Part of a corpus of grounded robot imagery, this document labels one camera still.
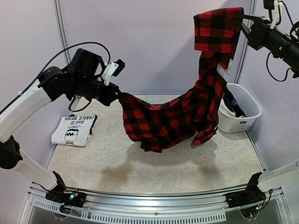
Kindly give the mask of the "white and green t-shirt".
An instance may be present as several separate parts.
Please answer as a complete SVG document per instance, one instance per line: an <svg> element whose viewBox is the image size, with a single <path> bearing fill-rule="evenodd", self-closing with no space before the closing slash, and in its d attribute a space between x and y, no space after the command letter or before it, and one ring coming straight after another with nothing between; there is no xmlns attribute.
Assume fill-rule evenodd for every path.
<svg viewBox="0 0 299 224"><path fill-rule="evenodd" d="M51 143L86 147L93 133L97 115L62 117L51 136Z"/></svg>

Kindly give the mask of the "red black plaid flannel shirt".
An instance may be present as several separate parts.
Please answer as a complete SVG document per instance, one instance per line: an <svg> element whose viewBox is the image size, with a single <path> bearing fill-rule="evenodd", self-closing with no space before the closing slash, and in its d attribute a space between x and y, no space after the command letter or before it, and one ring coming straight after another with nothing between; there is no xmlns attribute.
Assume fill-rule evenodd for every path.
<svg viewBox="0 0 299 224"><path fill-rule="evenodd" d="M217 131L218 109L226 80L217 71L228 68L237 48L240 28L234 16L242 7L214 9L194 16L194 48L200 51L199 77L185 94L163 104L150 104L129 93L121 93L126 134L140 142L144 151L162 152L192 138L198 146Z"/></svg>

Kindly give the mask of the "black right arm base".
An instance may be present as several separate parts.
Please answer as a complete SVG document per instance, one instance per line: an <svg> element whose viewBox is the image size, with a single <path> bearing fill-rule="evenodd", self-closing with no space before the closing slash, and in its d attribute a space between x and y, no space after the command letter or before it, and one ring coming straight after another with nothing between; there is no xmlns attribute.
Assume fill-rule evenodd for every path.
<svg viewBox="0 0 299 224"><path fill-rule="evenodd" d="M259 178L261 175L262 172L253 174L247 183L245 190L227 193L224 195L225 201L228 203L229 208L255 204L259 201L262 201L263 203L255 208L256 211L260 211L269 203L273 189L268 191L269 198L266 200L265 191L258 187Z"/></svg>

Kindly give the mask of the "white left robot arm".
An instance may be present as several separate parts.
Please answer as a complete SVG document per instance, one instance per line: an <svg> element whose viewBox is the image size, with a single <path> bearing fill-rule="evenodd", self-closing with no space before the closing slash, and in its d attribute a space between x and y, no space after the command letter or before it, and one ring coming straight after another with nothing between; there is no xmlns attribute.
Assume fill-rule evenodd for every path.
<svg viewBox="0 0 299 224"><path fill-rule="evenodd" d="M63 69L50 67L41 72L29 87L0 112L0 166L23 174L41 184L60 203L69 199L69 191L59 174L44 169L26 155L13 138L13 132L40 108L55 101L61 95L69 98L79 96L96 99L109 106L117 98L118 87L110 82L124 67L115 62L104 66L103 72L95 75L90 70L74 66Z"/></svg>

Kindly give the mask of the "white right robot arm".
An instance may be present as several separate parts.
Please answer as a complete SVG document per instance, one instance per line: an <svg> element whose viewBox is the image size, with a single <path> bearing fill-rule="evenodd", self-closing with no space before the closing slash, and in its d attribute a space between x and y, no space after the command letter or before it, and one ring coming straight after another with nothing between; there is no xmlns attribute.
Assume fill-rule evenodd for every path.
<svg viewBox="0 0 299 224"><path fill-rule="evenodd" d="M239 14L234 16L238 28L244 33L248 45L259 50L268 49L274 58L282 59L292 70L293 78L299 77L299 41L281 31L276 26L271 27L271 20L267 17ZM242 200L252 203L260 195L260 191L267 192L280 186L299 180L299 160L277 168L270 172L260 172L252 175L248 187L242 192Z"/></svg>

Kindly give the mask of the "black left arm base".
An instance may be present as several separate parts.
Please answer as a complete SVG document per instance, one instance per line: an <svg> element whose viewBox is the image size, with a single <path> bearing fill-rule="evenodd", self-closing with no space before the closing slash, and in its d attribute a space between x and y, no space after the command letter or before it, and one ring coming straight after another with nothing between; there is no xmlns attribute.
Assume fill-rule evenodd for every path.
<svg viewBox="0 0 299 224"><path fill-rule="evenodd" d="M48 190L45 198L49 201L64 204L64 206L74 206L82 208L86 201L86 193L78 190L72 190L71 193L65 193L67 187L65 186L62 177L53 171L57 179L57 186L52 190Z"/></svg>

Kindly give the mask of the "dark patterned clothes pile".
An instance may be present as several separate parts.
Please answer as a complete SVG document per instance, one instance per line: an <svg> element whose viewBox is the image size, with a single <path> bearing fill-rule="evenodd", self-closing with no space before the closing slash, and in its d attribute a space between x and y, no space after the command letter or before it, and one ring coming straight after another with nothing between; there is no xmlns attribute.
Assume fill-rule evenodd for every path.
<svg viewBox="0 0 299 224"><path fill-rule="evenodd" d="M246 117L243 110L239 107L233 94L227 88L224 89L223 101L224 101L224 105L227 107L227 109L230 112L233 113L234 117L237 117L237 118L245 118Z"/></svg>

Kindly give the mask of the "white plastic laundry basket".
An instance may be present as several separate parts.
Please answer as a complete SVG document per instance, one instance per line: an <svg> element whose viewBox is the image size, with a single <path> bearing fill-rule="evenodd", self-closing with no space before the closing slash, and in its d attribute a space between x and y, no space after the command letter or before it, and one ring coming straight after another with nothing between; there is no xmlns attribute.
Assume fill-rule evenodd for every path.
<svg viewBox="0 0 299 224"><path fill-rule="evenodd" d="M221 131L245 132L261 115L261 106L243 86L227 84L218 109L218 128Z"/></svg>

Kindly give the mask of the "right aluminium frame post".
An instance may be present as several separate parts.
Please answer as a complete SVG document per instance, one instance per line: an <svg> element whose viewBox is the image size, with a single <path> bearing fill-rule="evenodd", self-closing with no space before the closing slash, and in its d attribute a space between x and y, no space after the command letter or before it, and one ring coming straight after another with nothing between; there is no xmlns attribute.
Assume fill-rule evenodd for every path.
<svg viewBox="0 0 299 224"><path fill-rule="evenodd" d="M249 4L247 11L244 13L247 15L255 15L256 11L256 0L246 0L246 3ZM246 55L248 52L248 39L246 38L245 34L243 32L240 33L239 43L237 47L237 53L236 56L238 57L238 65L236 67L236 73L233 79L233 83L238 84L241 79L242 70L245 65Z"/></svg>

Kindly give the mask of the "aluminium frame post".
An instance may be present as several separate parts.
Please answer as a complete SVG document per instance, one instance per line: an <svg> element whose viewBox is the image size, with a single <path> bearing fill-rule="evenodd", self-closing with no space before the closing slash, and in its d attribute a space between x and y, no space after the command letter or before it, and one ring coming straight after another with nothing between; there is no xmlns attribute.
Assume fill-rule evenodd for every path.
<svg viewBox="0 0 299 224"><path fill-rule="evenodd" d="M246 3L249 4L247 11L244 13L247 15L255 15L256 11L256 0L246 0ZM238 65L236 67L236 73L233 79L233 83L238 84L241 79L242 70L245 65L246 55L248 52L248 39L246 38L245 34L243 32L240 33L239 43L237 47L237 53L236 56L238 57Z"/></svg>
<svg viewBox="0 0 299 224"><path fill-rule="evenodd" d="M55 12L55 17L56 17L61 47L62 47L62 49L67 49L68 43L67 43L67 38L66 38L66 33L65 33L65 28L64 28L61 2L60 2L60 0L53 0L53 4L54 4L54 12Z"/></svg>

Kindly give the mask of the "left aluminium frame post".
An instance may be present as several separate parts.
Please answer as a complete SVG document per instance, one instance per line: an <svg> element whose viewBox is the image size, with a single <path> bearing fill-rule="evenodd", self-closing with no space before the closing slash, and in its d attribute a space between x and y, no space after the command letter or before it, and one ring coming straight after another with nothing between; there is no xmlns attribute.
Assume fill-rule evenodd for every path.
<svg viewBox="0 0 299 224"><path fill-rule="evenodd" d="M55 12L55 17L56 17L61 47L62 47L62 49L67 49L68 43L67 43L67 38L66 38L66 33L65 33L65 28L64 28L61 2L60 2L60 0L53 0L53 4L54 4L54 12Z"/></svg>

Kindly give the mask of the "aluminium front rail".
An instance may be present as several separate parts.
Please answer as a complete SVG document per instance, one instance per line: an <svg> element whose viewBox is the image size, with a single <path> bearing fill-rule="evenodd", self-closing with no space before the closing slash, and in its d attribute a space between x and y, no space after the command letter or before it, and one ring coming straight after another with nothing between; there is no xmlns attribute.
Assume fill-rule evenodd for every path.
<svg viewBox="0 0 299 224"><path fill-rule="evenodd" d="M226 199L244 186L184 194L129 194L86 190L85 204L70 213L45 198L45 191L30 185L23 224L289 224L291 218L281 189L265 200L231 208Z"/></svg>

